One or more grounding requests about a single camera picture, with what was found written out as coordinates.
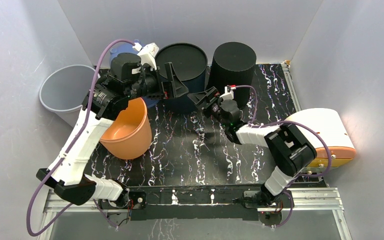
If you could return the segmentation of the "dark navy plastic bucket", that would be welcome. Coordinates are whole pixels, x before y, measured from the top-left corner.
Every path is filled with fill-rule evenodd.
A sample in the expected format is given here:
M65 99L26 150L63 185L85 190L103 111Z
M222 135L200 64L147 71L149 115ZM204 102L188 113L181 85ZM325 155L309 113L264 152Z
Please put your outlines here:
M190 93L205 90L208 58L198 46L184 42L167 45L158 51L155 61L162 77L167 77L164 64L171 62L174 73Z

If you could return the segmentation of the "black ribbed plastic bucket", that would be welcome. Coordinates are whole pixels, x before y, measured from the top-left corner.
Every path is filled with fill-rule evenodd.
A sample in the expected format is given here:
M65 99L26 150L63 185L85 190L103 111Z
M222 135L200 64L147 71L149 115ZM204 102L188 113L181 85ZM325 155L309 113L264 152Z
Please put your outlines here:
M227 85L252 85L257 56L255 51L241 42L219 45L212 58L206 90L215 87L220 94Z

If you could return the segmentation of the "orange plastic bucket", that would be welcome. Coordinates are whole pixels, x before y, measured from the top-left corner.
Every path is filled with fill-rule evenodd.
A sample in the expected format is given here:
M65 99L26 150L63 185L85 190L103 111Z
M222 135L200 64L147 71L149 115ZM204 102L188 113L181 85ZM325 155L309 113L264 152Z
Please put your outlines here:
M150 148L152 138L147 105L142 98L136 98L119 113L100 138L100 143L115 157L133 160Z

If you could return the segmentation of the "grey plastic bucket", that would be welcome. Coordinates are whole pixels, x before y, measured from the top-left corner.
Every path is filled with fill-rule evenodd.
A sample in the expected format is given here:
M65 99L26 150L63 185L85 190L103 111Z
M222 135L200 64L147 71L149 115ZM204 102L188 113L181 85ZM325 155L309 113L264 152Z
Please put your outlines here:
M82 64L56 70L40 87L41 104L73 128L82 109L82 102L91 88L94 74L92 66Z

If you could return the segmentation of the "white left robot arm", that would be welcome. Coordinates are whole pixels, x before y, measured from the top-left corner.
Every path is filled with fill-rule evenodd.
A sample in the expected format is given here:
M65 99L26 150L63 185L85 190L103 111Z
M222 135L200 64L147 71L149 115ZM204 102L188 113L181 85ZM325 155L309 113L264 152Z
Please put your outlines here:
M143 96L171 99L188 92L173 64L167 62L164 68L167 79L158 68L131 60L95 76L64 147L49 167L37 171L41 184L73 205L108 200L117 208L127 206L131 198L125 184L85 174L85 168L98 144L123 160L138 158L149 149L153 135Z

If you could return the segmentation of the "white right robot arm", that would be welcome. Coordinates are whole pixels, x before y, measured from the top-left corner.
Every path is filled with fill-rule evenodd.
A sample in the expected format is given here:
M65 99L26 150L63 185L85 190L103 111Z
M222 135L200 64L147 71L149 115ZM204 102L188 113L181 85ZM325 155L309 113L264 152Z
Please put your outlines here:
M207 118L219 121L230 142L268 148L274 170L260 190L244 191L241 202L245 208L275 207L287 186L316 158L317 151L300 130L301 123L254 125L242 121L234 90L234 86L227 86L225 93L220 94L212 87L187 96Z

